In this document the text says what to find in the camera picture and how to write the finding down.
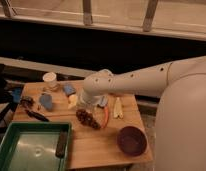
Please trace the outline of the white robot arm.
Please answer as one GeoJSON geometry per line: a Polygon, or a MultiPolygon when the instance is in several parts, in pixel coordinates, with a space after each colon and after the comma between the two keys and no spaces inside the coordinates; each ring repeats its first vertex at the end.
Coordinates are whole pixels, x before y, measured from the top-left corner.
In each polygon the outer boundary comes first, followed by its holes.
{"type": "Polygon", "coordinates": [[[86,77],[79,102],[95,106],[107,94],[156,97],[154,171],[206,171],[206,56],[123,74],[86,77]]]}

